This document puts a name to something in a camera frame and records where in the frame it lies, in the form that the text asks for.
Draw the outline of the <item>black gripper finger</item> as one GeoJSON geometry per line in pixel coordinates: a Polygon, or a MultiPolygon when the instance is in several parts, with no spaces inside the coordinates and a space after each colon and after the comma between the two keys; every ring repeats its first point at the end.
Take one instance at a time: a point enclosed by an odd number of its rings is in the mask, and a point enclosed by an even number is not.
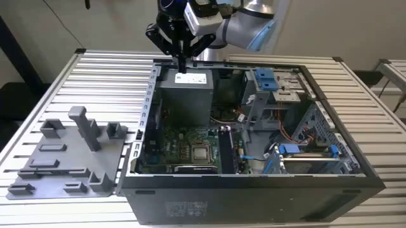
{"type": "Polygon", "coordinates": [[[213,40],[216,39],[216,35],[213,33],[205,34],[200,37],[196,43],[191,44],[191,41],[195,39],[192,34],[188,34],[183,37],[183,45],[181,45],[181,72],[185,73],[185,63],[187,59],[191,57],[196,57],[203,50],[211,45],[213,40]]]}
{"type": "Polygon", "coordinates": [[[152,23],[147,26],[145,29],[145,36],[151,40],[151,42],[156,45],[159,50],[165,54],[171,55],[176,58],[177,63],[177,72],[183,72],[183,56],[181,50],[179,46],[179,41],[173,40],[169,42],[160,33],[160,28],[156,23],[152,23]]]}

